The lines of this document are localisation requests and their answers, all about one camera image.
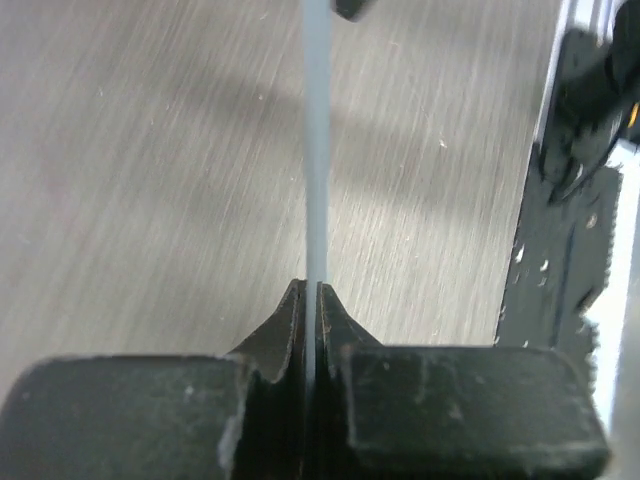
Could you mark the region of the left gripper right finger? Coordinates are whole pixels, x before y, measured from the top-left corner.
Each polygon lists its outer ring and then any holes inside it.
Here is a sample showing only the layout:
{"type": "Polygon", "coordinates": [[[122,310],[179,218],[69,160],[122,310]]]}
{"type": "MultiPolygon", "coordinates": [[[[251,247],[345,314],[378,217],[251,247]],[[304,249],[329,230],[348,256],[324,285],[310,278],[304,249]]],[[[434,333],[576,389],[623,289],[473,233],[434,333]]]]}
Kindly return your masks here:
{"type": "Polygon", "coordinates": [[[595,479],[611,450],[552,350],[385,346],[318,290],[325,479],[595,479]]]}

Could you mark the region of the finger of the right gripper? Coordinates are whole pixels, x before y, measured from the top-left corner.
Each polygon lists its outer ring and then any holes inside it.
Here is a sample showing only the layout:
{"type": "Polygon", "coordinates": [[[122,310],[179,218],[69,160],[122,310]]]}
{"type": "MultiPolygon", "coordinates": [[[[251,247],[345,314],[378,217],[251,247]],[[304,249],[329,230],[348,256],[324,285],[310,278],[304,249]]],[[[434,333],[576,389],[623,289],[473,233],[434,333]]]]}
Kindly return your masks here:
{"type": "Polygon", "coordinates": [[[347,21],[357,21],[374,0],[332,0],[333,11],[347,21]]]}

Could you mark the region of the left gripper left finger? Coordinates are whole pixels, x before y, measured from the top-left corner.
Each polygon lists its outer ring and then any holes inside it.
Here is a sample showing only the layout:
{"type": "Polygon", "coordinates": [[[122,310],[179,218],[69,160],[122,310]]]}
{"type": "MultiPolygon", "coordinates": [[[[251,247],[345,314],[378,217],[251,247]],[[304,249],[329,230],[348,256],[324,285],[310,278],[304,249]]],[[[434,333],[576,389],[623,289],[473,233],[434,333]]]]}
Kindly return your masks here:
{"type": "Polygon", "coordinates": [[[296,479],[305,283],[237,348],[49,358],[1,410],[5,479],[296,479]]]}

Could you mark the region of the beige letter paper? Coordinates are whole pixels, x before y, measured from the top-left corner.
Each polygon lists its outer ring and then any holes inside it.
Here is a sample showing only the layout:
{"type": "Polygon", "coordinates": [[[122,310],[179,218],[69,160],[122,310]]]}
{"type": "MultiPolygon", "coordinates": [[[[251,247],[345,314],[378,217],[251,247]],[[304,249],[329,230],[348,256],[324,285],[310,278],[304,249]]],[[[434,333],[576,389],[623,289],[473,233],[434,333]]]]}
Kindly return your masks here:
{"type": "Polygon", "coordinates": [[[318,287],[328,276],[330,172],[330,4],[303,0],[304,166],[306,181],[306,384],[316,378],[318,287]]]}

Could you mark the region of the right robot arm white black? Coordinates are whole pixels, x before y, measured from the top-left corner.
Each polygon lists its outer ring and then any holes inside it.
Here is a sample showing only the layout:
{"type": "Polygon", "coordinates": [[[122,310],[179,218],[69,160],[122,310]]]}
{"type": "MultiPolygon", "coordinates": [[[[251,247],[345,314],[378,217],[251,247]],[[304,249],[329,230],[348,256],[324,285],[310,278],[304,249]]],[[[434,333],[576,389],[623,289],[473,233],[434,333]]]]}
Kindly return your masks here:
{"type": "Polygon", "coordinates": [[[562,2],[534,141],[551,202],[606,165],[636,127],[638,100],[638,2],[562,2]]]}

